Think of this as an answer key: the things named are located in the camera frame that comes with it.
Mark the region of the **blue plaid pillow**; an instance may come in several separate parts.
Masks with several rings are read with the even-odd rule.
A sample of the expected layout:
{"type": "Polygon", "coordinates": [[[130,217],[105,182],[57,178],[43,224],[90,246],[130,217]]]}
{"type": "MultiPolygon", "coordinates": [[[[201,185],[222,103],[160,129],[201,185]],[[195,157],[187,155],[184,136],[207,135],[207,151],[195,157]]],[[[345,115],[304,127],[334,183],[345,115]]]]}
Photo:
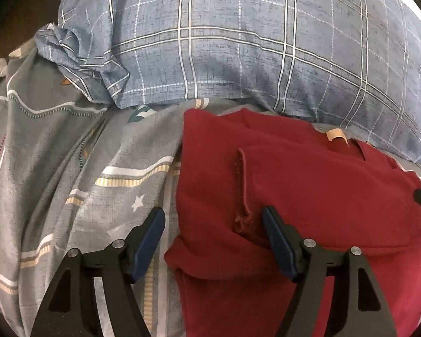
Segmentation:
{"type": "Polygon", "coordinates": [[[421,163],[411,0],[61,0],[35,42],[93,103],[255,100],[421,163]]]}

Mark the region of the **grey patterned bed sheet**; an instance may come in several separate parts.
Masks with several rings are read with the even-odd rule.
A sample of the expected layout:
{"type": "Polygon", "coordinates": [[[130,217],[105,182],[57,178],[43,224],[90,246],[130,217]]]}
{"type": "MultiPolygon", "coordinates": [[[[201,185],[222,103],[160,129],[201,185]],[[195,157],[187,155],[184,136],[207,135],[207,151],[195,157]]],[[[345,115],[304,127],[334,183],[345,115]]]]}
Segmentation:
{"type": "MultiPolygon", "coordinates": [[[[188,336],[165,260],[179,235],[188,110],[279,117],[220,98],[96,105],[36,50],[9,62],[0,80],[0,313],[17,336],[188,336]]],[[[330,140],[365,142],[310,125],[330,140]]],[[[420,165],[381,152],[421,178],[420,165]]],[[[410,336],[421,336],[421,319],[410,336]]]]}

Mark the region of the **dark red garment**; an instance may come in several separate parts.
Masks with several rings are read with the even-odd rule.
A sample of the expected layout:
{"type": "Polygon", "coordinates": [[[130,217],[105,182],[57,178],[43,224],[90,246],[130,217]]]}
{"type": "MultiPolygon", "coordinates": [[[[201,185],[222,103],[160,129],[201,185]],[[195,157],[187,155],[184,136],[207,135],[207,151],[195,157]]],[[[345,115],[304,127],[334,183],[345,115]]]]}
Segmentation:
{"type": "Polygon", "coordinates": [[[261,211],[329,250],[356,246],[399,336],[421,319],[421,178],[355,139],[298,119],[240,110],[184,115],[176,208],[165,255],[188,336],[273,336],[294,284],[276,264],[261,211]]]}

